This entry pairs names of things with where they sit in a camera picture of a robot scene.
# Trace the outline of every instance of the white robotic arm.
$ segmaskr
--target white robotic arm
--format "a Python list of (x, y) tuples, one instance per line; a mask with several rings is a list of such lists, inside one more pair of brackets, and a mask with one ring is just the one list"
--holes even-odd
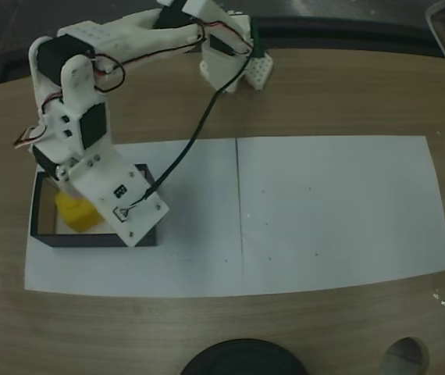
[[(250, 17), (229, 16), (212, 0), (159, 2), (169, 7), (179, 1), (183, 13), (193, 17), (182, 27), (152, 30), (162, 14), (151, 10), (103, 25), (86, 21), (64, 27), (57, 38), (42, 37), (30, 47), (39, 124), (15, 146), (29, 145), (54, 182), (91, 201), (128, 246), (169, 209), (114, 149), (104, 94), (120, 86), (128, 70), (196, 45), (202, 45), (201, 73), (217, 90), (234, 91), (240, 75), (261, 89), (272, 69), (268, 55), (250, 57)], [(118, 79), (118, 85), (104, 88)]]

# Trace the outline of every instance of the black round object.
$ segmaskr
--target black round object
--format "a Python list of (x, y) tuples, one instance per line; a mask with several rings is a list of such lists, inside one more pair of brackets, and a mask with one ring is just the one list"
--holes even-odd
[(294, 355), (271, 342), (231, 340), (194, 357), (181, 375), (308, 375)]

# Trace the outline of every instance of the wooden table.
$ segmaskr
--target wooden table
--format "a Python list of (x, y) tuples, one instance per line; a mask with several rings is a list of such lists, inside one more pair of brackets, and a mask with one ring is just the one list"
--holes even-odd
[[(423, 134), (445, 210), (445, 60), (380, 52), (272, 51), (263, 92), (241, 87), (213, 110), (206, 138)], [(116, 142), (184, 139), (212, 90), (199, 55), (130, 75), (110, 95)], [(35, 124), (30, 79), (0, 86), (0, 374), (180, 373), (231, 338), (274, 341), (313, 374), (376, 374), (398, 339), (445, 373), (445, 273), (381, 284), (236, 298), (96, 298), (24, 291), (34, 161), (11, 143)]]

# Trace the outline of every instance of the yellow object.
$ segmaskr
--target yellow object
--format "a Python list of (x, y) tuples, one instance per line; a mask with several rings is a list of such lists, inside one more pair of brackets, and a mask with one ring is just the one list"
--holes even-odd
[(86, 198), (74, 198), (60, 191), (56, 195), (55, 203), (66, 225), (78, 233), (85, 232), (103, 221), (103, 217)]

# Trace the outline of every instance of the white paper sheet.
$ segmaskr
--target white paper sheet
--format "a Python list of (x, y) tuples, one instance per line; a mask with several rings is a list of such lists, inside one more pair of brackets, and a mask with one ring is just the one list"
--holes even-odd
[[(154, 177), (186, 141), (122, 145)], [(55, 248), (29, 236), (25, 288), (78, 295), (198, 297), (241, 294), (235, 140), (198, 141), (162, 185), (170, 207), (154, 248)]]
[[(119, 150), (158, 177), (185, 144)], [(445, 270), (443, 206), (424, 137), (246, 138), (238, 168), (234, 139), (200, 140), (161, 194), (170, 211), (159, 246), (52, 249), (29, 237), (25, 288), (255, 295)]]
[(424, 137), (238, 140), (248, 294), (445, 270), (445, 218)]

